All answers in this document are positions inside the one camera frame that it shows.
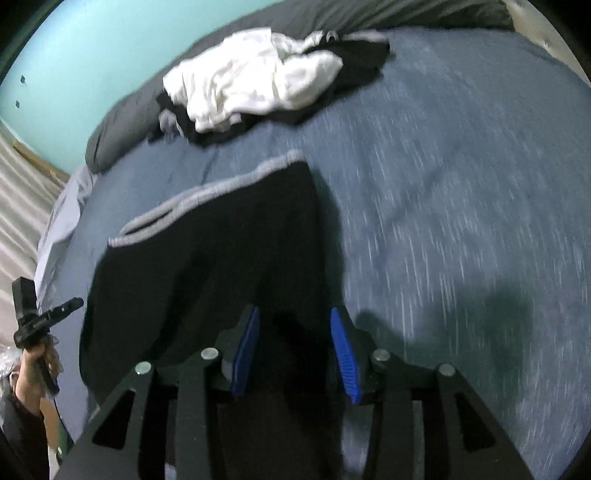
hand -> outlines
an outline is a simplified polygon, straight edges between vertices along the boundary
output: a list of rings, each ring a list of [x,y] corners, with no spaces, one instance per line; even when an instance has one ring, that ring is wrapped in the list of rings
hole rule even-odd
[[[37,360],[43,358],[48,364],[50,374],[56,378],[61,372],[61,365],[56,350],[53,348],[53,341],[35,345],[22,353],[21,367],[15,385],[15,395],[25,408],[40,415],[41,399],[45,396],[45,385],[37,368]]]

teal wall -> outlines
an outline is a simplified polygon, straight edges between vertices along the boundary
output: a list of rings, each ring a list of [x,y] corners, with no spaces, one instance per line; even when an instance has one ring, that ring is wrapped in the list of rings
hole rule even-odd
[[[0,120],[72,172],[119,98],[198,38],[275,1],[64,0],[0,85]]]

gray pillow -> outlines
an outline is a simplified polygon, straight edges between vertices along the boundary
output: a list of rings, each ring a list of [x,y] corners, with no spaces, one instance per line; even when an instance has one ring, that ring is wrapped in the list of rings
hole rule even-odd
[[[163,76],[180,61],[196,57],[237,31],[271,27],[290,37],[304,38],[315,30],[350,33],[400,25],[513,30],[500,0],[285,0],[201,38],[141,88],[119,100],[90,136],[86,164],[92,173],[108,170],[140,143],[158,127],[156,97],[163,90]]]

screw head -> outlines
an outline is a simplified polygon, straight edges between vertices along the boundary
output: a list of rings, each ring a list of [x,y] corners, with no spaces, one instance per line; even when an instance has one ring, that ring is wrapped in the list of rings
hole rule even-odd
[[[217,348],[208,347],[201,350],[201,358],[204,360],[215,360],[220,352],[217,351]]]
[[[444,377],[453,377],[456,374],[456,367],[451,364],[441,364],[439,365],[439,373]]]
[[[152,370],[152,364],[150,362],[140,362],[135,366],[135,373],[138,375],[150,373],[150,370]]]
[[[390,352],[384,348],[376,348],[371,356],[377,362],[387,362],[390,360]]]

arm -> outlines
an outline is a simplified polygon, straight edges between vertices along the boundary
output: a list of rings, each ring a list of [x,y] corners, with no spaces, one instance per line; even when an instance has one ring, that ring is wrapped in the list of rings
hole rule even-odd
[[[35,367],[45,352],[45,345],[23,352],[14,392],[7,397],[2,426],[12,450],[35,480],[49,479],[46,431],[40,410],[44,389]]]

